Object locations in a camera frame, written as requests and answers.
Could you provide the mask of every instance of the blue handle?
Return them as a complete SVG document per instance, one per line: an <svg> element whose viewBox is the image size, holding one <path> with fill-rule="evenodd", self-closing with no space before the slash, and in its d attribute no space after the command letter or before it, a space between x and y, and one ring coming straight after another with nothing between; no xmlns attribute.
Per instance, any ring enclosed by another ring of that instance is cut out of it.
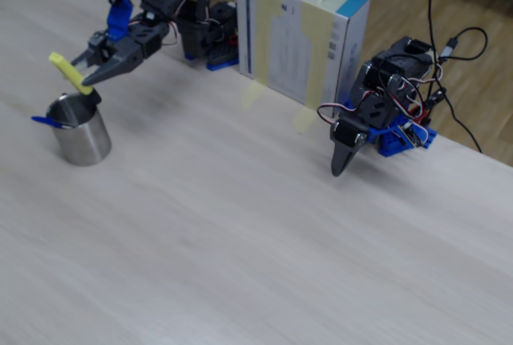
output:
<svg viewBox="0 0 513 345"><path fill-rule="evenodd" d="M51 118L45 118L44 116L32 116L31 118L34 122L38 122L41 124L45 124L47 126L51 126L54 128L69 128L70 126L67 126L65 124L56 122L55 120Z"/></svg>

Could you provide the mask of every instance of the yellow sponge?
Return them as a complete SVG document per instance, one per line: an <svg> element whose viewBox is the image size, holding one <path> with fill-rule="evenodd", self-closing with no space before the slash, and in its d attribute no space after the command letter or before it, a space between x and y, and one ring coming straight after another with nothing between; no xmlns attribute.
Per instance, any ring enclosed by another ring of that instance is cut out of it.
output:
<svg viewBox="0 0 513 345"><path fill-rule="evenodd" d="M62 55L56 52L50 54L50 61L63 73L63 75L75 86L78 92L84 95L90 95L94 88L91 86L83 86L83 76L71 65Z"/></svg>

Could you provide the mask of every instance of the cylindrical container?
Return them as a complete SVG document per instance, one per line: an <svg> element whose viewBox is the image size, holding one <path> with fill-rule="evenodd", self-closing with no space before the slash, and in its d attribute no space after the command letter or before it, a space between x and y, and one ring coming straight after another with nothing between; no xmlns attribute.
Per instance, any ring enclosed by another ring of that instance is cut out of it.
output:
<svg viewBox="0 0 513 345"><path fill-rule="evenodd" d="M96 104L82 94L64 94L49 106L46 117L63 124L52 128L64 159L78 166L97 164L111 151L107 133Z"/></svg>

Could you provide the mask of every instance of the white box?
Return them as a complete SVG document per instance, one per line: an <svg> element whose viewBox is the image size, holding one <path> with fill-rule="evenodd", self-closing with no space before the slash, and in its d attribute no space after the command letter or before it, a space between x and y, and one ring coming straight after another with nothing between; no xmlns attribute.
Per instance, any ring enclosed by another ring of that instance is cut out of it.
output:
<svg viewBox="0 0 513 345"><path fill-rule="evenodd" d="M369 4L237 0L240 73L308 108L344 103L356 78Z"/></svg>

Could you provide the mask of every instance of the table surface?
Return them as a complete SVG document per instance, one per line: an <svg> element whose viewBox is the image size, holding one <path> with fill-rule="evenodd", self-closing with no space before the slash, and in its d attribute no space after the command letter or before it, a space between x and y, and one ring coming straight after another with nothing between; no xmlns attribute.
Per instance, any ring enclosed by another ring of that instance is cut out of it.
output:
<svg viewBox="0 0 513 345"><path fill-rule="evenodd" d="M513 169L438 137L339 178L298 103L165 47L97 87L114 148L30 116L107 0L0 0L2 345L511 344Z"/></svg>

